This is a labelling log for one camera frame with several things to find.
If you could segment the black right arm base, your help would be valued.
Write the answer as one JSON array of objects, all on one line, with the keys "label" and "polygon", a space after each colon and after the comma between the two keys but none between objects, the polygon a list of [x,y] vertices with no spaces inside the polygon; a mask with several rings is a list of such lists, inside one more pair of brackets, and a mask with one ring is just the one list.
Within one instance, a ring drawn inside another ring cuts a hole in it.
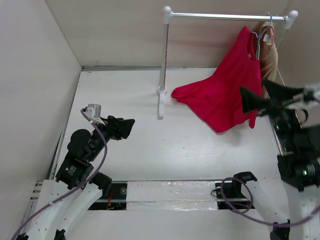
[{"label": "black right arm base", "polygon": [[[250,201],[241,193],[239,188],[236,188],[231,181],[227,181],[223,185],[223,192],[230,204],[237,210],[246,210],[250,206]],[[215,183],[215,189],[211,190],[211,196],[217,200],[217,208],[219,210],[232,210],[226,203],[221,194],[221,182]]]}]

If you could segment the red t-shirt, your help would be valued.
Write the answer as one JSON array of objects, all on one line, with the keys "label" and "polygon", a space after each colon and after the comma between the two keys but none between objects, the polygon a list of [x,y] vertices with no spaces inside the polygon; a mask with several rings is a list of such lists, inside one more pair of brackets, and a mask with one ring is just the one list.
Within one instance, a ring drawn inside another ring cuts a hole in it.
[{"label": "red t-shirt", "polygon": [[208,78],[177,87],[171,97],[187,105],[216,133],[223,133],[236,125],[256,124],[256,111],[243,113],[241,87],[262,94],[260,61],[253,42],[255,34],[244,26],[234,45],[215,72]]}]

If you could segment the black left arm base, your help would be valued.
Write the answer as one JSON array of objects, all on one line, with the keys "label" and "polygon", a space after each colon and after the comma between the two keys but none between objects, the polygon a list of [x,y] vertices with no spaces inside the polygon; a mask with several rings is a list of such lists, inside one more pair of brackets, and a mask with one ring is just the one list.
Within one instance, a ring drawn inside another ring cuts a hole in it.
[{"label": "black left arm base", "polygon": [[114,181],[107,194],[96,200],[88,209],[90,211],[124,211],[127,209],[128,183]]}]

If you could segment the white metal clothes rack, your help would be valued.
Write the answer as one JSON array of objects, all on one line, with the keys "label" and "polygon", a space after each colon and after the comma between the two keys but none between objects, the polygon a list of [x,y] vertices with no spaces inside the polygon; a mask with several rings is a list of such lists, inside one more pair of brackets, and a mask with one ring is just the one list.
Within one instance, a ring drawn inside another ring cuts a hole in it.
[{"label": "white metal clothes rack", "polygon": [[272,22],[284,23],[283,31],[277,44],[280,46],[286,33],[291,29],[295,20],[299,16],[298,11],[292,10],[288,15],[267,16],[267,15],[241,15],[241,14],[217,14],[217,13],[183,13],[174,12],[170,6],[163,8],[163,41],[162,58],[159,78],[158,93],[158,118],[163,119],[166,109],[166,71],[168,55],[169,26],[171,19],[201,19],[201,20],[228,20],[228,21],[250,21],[250,22]]}]

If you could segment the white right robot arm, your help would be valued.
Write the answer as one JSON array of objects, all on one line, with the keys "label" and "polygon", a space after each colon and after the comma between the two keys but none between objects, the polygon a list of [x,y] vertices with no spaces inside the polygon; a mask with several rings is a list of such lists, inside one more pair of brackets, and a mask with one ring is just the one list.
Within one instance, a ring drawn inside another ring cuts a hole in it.
[{"label": "white right robot arm", "polygon": [[268,116],[279,141],[277,167],[282,180],[289,216],[270,202],[251,172],[234,175],[231,191],[244,196],[261,216],[272,240],[317,240],[320,237],[320,127],[304,127],[296,116],[319,105],[320,86],[292,88],[265,79],[268,98],[245,87],[240,89],[244,113]]}]

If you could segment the beige t-shirt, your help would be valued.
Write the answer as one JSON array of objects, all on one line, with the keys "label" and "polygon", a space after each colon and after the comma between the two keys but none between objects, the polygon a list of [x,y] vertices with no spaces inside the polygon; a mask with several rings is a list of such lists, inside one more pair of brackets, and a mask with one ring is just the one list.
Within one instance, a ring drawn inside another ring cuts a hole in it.
[{"label": "beige t-shirt", "polygon": [[261,48],[260,71],[261,78],[272,82],[276,80],[278,68],[278,51],[275,45],[264,45]]}]

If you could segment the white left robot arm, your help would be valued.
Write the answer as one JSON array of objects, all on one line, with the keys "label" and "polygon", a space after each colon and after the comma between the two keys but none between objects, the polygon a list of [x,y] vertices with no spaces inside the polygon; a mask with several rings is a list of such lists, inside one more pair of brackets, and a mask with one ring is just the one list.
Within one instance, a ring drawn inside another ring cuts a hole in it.
[{"label": "white left robot arm", "polygon": [[134,119],[84,118],[94,127],[93,132],[78,129],[70,137],[68,152],[55,175],[48,203],[31,215],[14,233],[14,240],[65,240],[79,218],[99,198],[112,193],[112,179],[94,168],[92,162],[100,152],[108,153],[110,140],[127,139]]}]

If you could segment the pink hanger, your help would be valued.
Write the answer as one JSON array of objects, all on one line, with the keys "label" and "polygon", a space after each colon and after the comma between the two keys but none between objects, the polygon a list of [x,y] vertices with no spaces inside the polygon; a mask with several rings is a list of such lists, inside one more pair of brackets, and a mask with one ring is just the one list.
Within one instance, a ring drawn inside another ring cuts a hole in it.
[{"label": "pink hanger", "polygon": [[272,46],[275,45],[275,32],[272,27],[269,28],[269,40],[268,40],[268,45]]}]

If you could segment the light blue wire hanger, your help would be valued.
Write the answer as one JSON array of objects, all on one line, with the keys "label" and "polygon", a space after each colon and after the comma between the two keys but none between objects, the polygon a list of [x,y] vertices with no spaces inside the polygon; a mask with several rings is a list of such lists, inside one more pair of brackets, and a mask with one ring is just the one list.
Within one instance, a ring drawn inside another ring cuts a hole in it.
[{"label": "light blue wire hanger", "polygon": [[253,38],[253,49],[255,55],[258,59],[261,57],[261,50],[267,43],[273,45],[274,41],[274,23],[272,20],[272,15],[267,12],[265,16],[268,16],[267,21],[259,21],[251,30],[254,34]]}]

